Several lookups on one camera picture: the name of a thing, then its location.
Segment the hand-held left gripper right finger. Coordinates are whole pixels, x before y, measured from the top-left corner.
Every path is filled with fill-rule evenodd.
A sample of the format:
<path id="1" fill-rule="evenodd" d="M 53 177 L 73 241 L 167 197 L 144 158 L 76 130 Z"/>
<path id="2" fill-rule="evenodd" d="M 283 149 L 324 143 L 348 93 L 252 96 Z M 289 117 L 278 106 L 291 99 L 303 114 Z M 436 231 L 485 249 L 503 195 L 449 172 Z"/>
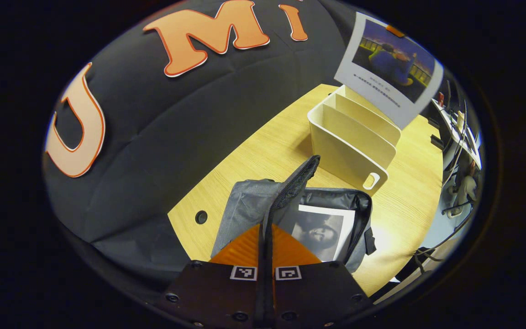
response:
<path id="1" fill-rule="evenodd" d="M 338 328 L 371 308 L 340 261 L 321 261 L 277 225 L 271 227 L 269 318 L 275 328 Z"/>

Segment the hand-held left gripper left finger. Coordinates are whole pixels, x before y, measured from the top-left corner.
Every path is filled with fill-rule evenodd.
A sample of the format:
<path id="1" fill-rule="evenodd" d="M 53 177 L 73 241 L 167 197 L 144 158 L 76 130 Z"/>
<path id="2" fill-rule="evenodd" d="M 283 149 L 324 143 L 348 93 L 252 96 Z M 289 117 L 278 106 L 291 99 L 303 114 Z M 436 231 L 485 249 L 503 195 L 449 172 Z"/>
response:
<path id="1" fill-rule="evenodd" d="M 165 290 L 165 311 L 196 328 L 263 328 L 263 226 L 248 229 L 210 261 L 190 261 Z"/>

